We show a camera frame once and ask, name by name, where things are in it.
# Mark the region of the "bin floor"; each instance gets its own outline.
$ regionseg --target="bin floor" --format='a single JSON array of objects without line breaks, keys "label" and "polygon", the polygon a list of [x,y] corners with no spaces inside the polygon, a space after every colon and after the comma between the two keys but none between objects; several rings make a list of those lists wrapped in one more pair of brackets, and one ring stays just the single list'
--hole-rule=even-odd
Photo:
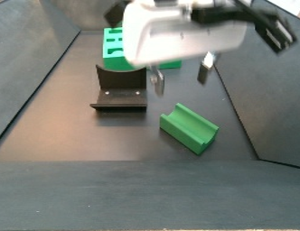
[{"label": "bin floor", "polygon": [[[219,74],[197,82],[199,59],[164,69],[165,96],[148,73],[147,111],[97,112],[102,32],[84,32],[57,64],[44,87],[0,140],[0,161],[255,160],[256,154],[235,114]],[[183,103],[219,127],[201,157],[163,130],[160,116]]]}]

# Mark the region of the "green u-shaped block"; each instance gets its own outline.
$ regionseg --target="green u-shaped block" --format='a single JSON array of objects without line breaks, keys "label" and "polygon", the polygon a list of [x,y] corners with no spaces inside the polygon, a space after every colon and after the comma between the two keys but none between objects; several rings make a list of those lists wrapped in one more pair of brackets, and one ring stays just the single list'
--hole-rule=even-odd
[{"label": "green u-shaped block", "polygon": [[183,104],[177,104],[171,115],[160,117],[160,127],[197,155],[216,139],[219,127]]}]

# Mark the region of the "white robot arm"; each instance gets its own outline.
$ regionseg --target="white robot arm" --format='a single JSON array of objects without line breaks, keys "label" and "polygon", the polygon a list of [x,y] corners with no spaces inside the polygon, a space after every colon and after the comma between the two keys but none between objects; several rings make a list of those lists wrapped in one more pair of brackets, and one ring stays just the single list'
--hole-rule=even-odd
[{"label": "white robot arm", "polygon": [[125,57],[133,66],[152,67],[159,83],[164,83],[159,63],[237,48],[248,23],[278,53],[296,42],[288,23],[276,14],[252,9],[252,0],[126,2],[121,17]]}]

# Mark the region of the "green object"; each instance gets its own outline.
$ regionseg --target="green object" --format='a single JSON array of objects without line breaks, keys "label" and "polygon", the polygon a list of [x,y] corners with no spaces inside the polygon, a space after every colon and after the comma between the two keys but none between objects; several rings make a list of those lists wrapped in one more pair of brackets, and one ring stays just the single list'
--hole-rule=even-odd
[{"label": "green object", "polygon": [[180,69],[181,65],[183,65],[181,60],[176,60],[176,61],[171,61],[171,62],[167,62],[167,63],[161,63],[159,65],[159,68],[160,69]]},{"label": "green object", "polygon": [[219,127],[183,104],[160,117],[160,127],[197,154],[215,141]]},{"label": "green object", "polygon": [[[124,55],[122,27],[105,29],[104,40],[104,62],[105,69],[135,70],[135,66],[126,61]],[[181,67],[181,60],[163,63],[161,69],[177,69]]]}]

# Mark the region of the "black stand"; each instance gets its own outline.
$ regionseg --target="black stand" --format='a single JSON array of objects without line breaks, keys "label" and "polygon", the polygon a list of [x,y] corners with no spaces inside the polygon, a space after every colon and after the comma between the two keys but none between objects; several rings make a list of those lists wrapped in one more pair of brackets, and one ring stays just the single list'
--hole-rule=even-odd
[{"label": "black stand", "polygon": [[101,85],[94,109],[147,108],[147,68],[132,71],[114,71],[97,65]]}]

